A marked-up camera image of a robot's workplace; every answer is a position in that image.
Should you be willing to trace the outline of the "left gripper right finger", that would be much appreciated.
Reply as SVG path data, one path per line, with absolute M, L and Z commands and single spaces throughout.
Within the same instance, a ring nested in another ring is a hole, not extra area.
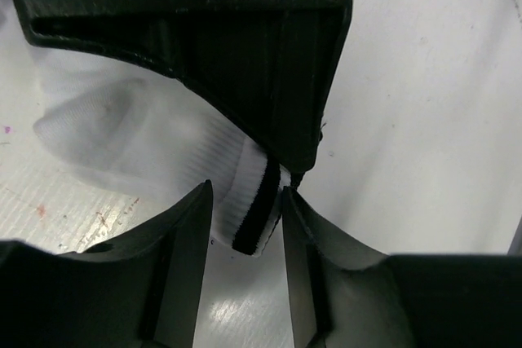
M 386 255 L 282 196 L 297 347 L 518 347 L 521 259 Z

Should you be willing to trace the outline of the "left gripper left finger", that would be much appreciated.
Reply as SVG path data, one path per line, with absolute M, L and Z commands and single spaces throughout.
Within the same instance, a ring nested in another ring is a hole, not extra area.
M 4 347 L 190 347 L 213 190 L 81 253 L 1 243 Z

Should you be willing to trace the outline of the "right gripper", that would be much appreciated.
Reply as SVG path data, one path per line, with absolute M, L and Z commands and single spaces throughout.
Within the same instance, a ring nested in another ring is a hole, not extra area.
M 293 173 L 316 162 L 353 0 L 13 0 L 27 42 L 181 81 Z

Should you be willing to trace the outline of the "white sock black stripes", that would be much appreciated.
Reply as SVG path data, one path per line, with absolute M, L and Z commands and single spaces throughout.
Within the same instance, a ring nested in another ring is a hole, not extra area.
M 34 132 L 78 178 L 168 205 L 210 181 L 212 236 L 263 252 L 290 174 L 243 130 L 180 81 L 76 51 L 30 54 L 45 102 Z

